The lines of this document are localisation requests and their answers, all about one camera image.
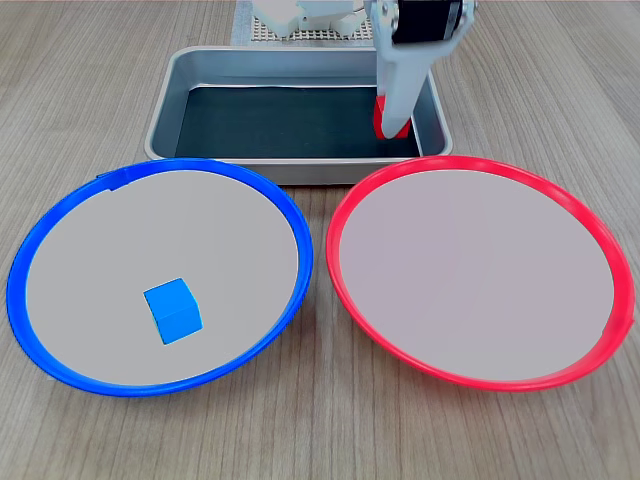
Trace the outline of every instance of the red object in gripper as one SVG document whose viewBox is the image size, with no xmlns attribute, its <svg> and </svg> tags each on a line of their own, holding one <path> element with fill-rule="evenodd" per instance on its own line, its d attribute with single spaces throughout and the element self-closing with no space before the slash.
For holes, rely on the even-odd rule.
<svg viewBox="0 0 640 480">
<path fill-rule="evenodd" d="M 385 136 L 382 133 L 382 112 L 384 111 L 385 97 L 376 97 L 376 107 L 373 112 L 373 128 L 376 132 L 376 137 L 380 140 L 384 140 Z M 411 128 L 411 120 L 402 127 L 402 130 L 394 138 L 407 138 L 409 136 L 409 129 Z"/>
</svg>

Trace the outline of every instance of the block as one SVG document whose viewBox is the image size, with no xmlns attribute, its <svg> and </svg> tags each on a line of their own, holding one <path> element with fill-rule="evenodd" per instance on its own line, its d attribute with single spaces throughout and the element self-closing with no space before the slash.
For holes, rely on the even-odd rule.
<svg viewBox="0 0 640 480">
<path fill-rule="evenodd" d="M 367 14 L 364 10 L 351 13 L 345 17 L 331 22 L 331 28 L 335 30 L 338 35 L 343 37 L 350 37 L 358 31 L 362 24 L 367 20 Z"/>
<path fill-rule="evenodd" d="M 331 28 L 330 18 L 311 18 L 301 13 L 298 16 L 298 30 L 301 32 L 313 32 L 317 30 L 329 30 Z"/>
<path fill-rule="evenodd" d="M 144 297 L 165 345 L 202 329 L 198 304 L 182 278 L 147 290 Z"/>
<path fill-rule="evenodd" d="M 301 14 L 296 0 L 253 0 L 253 15 L 279 38 L 298 30 Z"/>
<path fill-rule="evenodd" d="M 348 15 L 356 10 L 354 0 L 298 0 L 297 3 L 305 15 L 316 18 Z"/>
<path fill-rule="evenodd" d="M 373 112 L 373 128 L 376 132 L 376 137 L 380 140 L 385 139 L 385 136 L 382 133 L 382 112 L 384 112 L 384 101 L 385 101 L 384 97 L 381 97 L 381 96 L 376 97 L 376 106 Z M 402 130 L 400 130 L 394 138 L 407 138 L 409 136 L 410 128 L 411 128 L 411 120 L 409 120 L 407 124 L 404 127 L 402 127 Z"/>
</svg>

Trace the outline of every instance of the wood grain surface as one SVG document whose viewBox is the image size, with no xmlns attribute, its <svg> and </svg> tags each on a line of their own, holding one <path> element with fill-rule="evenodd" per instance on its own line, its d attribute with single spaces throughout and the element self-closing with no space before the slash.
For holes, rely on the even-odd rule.
<svg viewBox="0 0 640 480">
<path fill-rule="evenodd" d="M 435 77 L 454 153 L 567 188 L 640 286 L 640 4 L 483 2 Z M 97 174 L 146 159 L 169 56 L 229 41 L 231 2 L 0 2 L 0 279 L 35 222 Z M 345 189 L 288 189 L 316 270 L 291 326 L 219 381 L 117 399 L 47 377 L 0 313 L 2 479 L 640 480 L 640 333 L 572 385 L 459 388 L 357 328 L 324 261 Z"/>
</svg>

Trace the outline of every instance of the baking tray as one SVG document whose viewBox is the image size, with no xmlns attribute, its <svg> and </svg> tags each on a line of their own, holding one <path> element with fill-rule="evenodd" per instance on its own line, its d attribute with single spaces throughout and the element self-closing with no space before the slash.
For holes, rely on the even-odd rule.
<svg viewBox="0 0 640 480">
<path fill-rule="evenodd" d="M 170 61 L 145 141 L 151 159 L 214 158 L 279 185 L 351 185 L 451 151 L 429 75 L 406 140 L 373 133 L 371 47 L 190 47 Z"/>
</svg>

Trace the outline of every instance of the dark tray bottom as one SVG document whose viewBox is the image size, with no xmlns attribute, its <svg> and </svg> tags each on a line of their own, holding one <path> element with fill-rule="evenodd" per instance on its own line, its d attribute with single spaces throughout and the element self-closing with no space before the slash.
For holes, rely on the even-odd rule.
<svg viewBox="0 0 640 480">
<path fill-rule="evenodd" d="M 376 89 L 199 87 L 189 93 L 176 157 L 413 158 L 406 139 L 378 140 Z"/>
</svg>

